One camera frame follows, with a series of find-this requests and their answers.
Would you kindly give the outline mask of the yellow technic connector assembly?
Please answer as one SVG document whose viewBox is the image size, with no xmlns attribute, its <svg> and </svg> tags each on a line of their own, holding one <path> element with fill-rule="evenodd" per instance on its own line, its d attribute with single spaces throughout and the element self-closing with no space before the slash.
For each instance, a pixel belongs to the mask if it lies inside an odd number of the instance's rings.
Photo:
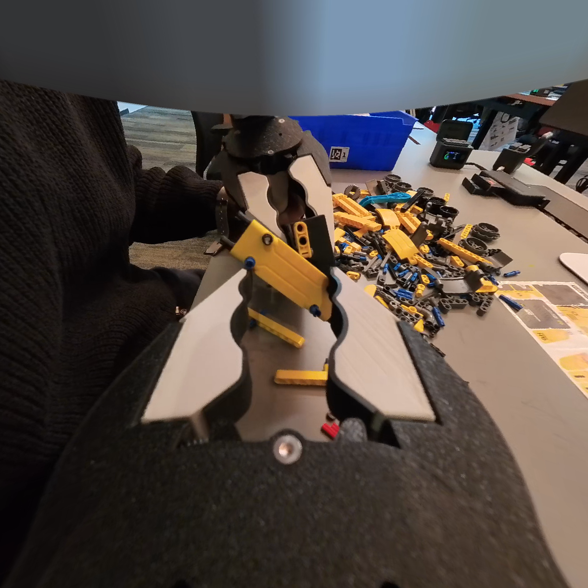
<svg viewBox="0 0 588 588">
<path fill-rule="evenodd" d="M 305 259 L 310 259 L 313 256 L 313 250 L 310 243 L 307 224 L 303 221 L 298 221 L 293 224 L 292 231 L 298 254 Z"/>
</svg>

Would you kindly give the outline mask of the yellow grey instruction sheet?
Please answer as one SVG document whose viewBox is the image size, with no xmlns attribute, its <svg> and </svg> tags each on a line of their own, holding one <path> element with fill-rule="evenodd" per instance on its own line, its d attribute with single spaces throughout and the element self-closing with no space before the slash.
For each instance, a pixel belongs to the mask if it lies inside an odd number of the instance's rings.
<svg viewBox="0 0 588 588">
<path fill-rule="evenodd" d="M 495 296 L 587 397 L 587 292 L 574 282 L 499 282 Z"/>
</svg>

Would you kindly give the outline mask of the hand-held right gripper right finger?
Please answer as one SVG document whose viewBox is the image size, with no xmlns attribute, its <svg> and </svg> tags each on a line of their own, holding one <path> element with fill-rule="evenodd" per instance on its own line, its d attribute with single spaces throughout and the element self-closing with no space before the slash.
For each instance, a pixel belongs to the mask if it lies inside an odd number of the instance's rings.
<svg viewBox="0 0 588 588">
<path fill-rule="evenodd" d="M 403 324 L 342 271 L 331 271 L 326 400 L 339 421 L 361 420 L 382 432 L 393 420 L 436 421 L 436 413 L 401 332 Z"/>
</svg>

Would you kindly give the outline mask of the person's black knit sweater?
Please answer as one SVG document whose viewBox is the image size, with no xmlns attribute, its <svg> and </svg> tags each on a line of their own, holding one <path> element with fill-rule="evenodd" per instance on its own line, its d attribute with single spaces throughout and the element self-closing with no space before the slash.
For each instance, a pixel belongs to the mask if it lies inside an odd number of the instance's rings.
<svg viewBox="0 0 588 588">
<path fill-rule="evenodd" d="M 127 146 L 115 102 L 1 81 L 1 508 L 181 306 L 129 261 Z"/>
</svg>

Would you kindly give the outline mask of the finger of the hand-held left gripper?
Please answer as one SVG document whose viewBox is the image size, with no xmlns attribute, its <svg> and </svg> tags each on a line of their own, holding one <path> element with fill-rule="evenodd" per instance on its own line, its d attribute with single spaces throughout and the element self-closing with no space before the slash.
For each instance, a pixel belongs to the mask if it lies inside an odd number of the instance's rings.
<svg viewBox="0 0 588 588">
<path fill-rule="evenodd" d="M 244 196 L 246 213 L 286 241 L 279 223 L 280 214 L 288 207 L 286 172 L 272 175 L 246 172 L 238 175 L 238 181 Z"/>
<path fill-rule="evenodd" d="M 302 188 L 305 211 L 313 216 L 323 215 L 326 221 L 333 221 L 332 189 L 328 186 L 312 155 L 296 158 L 288 172 Z"/>
</svg>

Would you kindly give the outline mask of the person's left hand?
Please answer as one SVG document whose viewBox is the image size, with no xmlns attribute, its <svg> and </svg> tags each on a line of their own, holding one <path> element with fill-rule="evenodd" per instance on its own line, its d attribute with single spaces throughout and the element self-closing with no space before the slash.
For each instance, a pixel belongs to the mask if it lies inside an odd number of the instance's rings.
<svg viewBox="0 0 588 588">
<path fill-rule="evenodd" d="M 288 195 L 286 208 L 278 214 L 277 223 L 279 226 L 286 226 L 295 223 L 305 217 L 306 203 L 296 193 Z"/>
</svg>

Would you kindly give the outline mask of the blue plastic storage bin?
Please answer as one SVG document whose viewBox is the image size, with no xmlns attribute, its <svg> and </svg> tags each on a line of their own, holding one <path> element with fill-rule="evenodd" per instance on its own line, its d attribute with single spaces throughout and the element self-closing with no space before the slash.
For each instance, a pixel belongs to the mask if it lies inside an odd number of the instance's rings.
<svg viewBox="0 0 588 588">
<path fill-rule="evenodd" d="M 331 169 L 393 170 L 417 119 L 404 111 L 294 116 L 325 149 Z"/>
</svg>

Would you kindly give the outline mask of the dark background desk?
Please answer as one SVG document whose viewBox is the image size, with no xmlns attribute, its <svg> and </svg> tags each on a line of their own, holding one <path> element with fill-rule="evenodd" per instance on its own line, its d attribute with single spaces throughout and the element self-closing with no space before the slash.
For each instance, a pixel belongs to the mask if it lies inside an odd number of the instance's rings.
<svg viewBox="0 0 588 588">
<path fill-rule="evenodd" d="M 507 122 L 518 118 L 532 129 L 537 128 L 541 116 L 570 85 L 571 83 L 471 102 L 409 109 L 407 113 L 434 132 L 438 131 L 440 124 L 445 120 L 474 120 L 478 124 L 477 133 L 470 138 L 470 142 L 475 148 L 479 148 L 495 121 Z"/>
</svg>

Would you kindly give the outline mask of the black flat device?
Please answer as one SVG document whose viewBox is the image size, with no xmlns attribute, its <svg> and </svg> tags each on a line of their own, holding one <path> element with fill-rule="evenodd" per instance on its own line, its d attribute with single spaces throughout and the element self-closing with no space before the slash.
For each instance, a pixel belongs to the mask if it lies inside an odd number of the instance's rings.
<svg viewBox="0 0 588 588">
<path fill-rule="evenodd" d="M 479 171 L 464 178 L 462 186 L 472 195 L 495 196 L 513 206 L 545 209 L 550 199 L 540 187 L 532 187 L 503 171 Z"/>
</svg>

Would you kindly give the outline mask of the black charger dock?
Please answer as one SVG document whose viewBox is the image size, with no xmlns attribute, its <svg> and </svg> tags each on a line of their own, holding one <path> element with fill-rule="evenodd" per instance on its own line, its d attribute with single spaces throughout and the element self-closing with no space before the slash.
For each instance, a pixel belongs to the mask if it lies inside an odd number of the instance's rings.
<svg viewBox="0 0 588 588">
<path fill-rule="evenodd" d="M 507 174 L 513 174 L 517 171 L 527 159 L 533 157 L 535 151 L 534 145 L 515 142 L 505 147 L 493 164 L 493 171 L 502 171 Z"/>
</svg>

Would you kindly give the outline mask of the yellow technic panel with pins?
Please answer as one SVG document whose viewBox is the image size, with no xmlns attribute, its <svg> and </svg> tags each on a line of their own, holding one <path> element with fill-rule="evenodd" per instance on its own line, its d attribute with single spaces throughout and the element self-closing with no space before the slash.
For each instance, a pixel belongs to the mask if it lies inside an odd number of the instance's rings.
<svg viewBox="0 0 588 588">
<path fill-rule="evenodd" d="M 220 242 L 247 270 L 314 317 L 328 322 L 332 301 L 330 279 L 257 220 L 251 220 L 236 242 Z"/>
</svg>

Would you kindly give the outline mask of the person's left forearm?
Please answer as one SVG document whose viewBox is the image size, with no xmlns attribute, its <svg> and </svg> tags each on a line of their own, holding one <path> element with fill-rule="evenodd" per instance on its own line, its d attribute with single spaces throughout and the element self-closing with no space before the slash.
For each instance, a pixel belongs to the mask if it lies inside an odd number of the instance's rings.
<svg viewBox="0 0 588 588">
<path fill-rule="evenodd" d="M 200 238 L 217 227 L 218 180 L 205 180 L 180 165 L 165 172 L 159 167 L 144 169 L 142 154 L 127 146 L 134 177 L 135 217 L 130 243 L 148 245 Z"/>
</svg>

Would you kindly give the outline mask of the black case with green display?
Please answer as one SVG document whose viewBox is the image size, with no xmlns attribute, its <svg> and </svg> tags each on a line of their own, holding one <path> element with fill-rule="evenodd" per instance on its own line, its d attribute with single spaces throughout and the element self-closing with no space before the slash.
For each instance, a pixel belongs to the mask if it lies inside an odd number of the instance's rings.
<svg viewBox="0 0 588 588">
<path fill-rule="evenodd" d="M 469 135 L 471 121 L 446 119 L 437 131 L 435 147 L 429 158 L 430 166 L 437 169 L 461 170 L 473 151 Z"/>
</svg>

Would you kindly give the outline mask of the pile of yellow black parts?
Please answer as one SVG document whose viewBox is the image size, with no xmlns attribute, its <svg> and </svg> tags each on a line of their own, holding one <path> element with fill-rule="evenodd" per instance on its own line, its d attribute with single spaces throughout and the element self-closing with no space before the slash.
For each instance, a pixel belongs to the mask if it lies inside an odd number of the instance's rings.
<svg viewBox="0 0 588 588">
<path fill-rule="evenodd" d="M 406 192 L 404 204 L 359 205 L 366 196 Z M 449 192 L 413 187 L 388 174 L 365 187 L 348 185 L 332 192 L 334 258 L 352 280 L 364 279 L 365 292 L 427 340 L 452 311 L 473 307 L 484 317 L 499 278 L 512 257 L 496 247 L 497 226 L 459 221 Z"/>
</svg>

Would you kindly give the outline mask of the light blue curved technic piece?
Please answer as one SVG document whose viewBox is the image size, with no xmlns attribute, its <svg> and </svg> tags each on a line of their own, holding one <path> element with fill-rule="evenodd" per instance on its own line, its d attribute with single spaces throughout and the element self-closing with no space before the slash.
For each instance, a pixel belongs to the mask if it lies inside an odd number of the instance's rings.
<svg viewBox="0 0 588 588">
<path fill-rule="evenodd" d="M 388 204 L 388 203 L 406 203 L 412 199 L 412 195 L 406 192 L 393 192 L 386 195 L 366 196 L 359 201 L 359 205 L 367 207 L 376 204 Z"/>
</svg>

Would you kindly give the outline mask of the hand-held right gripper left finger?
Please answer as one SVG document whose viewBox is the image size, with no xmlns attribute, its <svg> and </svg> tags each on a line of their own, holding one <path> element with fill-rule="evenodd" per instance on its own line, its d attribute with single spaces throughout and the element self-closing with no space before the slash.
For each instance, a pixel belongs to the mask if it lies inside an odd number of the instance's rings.
<svg viewBox="0 0 588 588">
<path fill-rule="evenodd" d="M 183 320 L 142 415 L 142 423 L 185 420 L 195 437 L 236 424 L 252 402 L 242 340 L 249 328 L 252 273 L 240 269 Z"/>
</svg>

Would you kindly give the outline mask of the white flat pad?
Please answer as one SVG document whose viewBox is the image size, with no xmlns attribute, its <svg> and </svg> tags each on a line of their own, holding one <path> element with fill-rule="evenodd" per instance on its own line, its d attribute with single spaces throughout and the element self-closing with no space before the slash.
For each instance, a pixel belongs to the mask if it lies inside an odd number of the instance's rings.
<svg viewBox="0 0 588 588">
<path fill-rule="evenodd" d="M 587 283 L 587 254 L 569 253 L 560 254 L 559 262 L 584 283 Z"/>
</svg>

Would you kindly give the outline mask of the yellow technic beam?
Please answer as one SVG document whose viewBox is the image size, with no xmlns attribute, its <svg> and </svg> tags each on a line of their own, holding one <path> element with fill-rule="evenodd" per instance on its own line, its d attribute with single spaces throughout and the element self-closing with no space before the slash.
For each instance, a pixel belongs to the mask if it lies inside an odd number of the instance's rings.
<svg viewBox="0 0 588 588">
<path fill-rule="evenodd" d="M 294 370 L 278 369 L 273 381 L 277 385 L 291 386 L 326 386 L 328 379 L 328 364 L 325 363 L 321 370 Z"/>
<path fill-rule="evenodd" d="M 300 349 L 304 345 L 305 338 L 303 336 L 281 325 L 277 321 L 270 319 L 269 317 L 253 310 L 250 307 L 247 308 L 247 313 L 251 327 L 258 326 L 269 334 L 272 334 L 280 340 L 295 347 L 296 349 Z"/>
</svg>

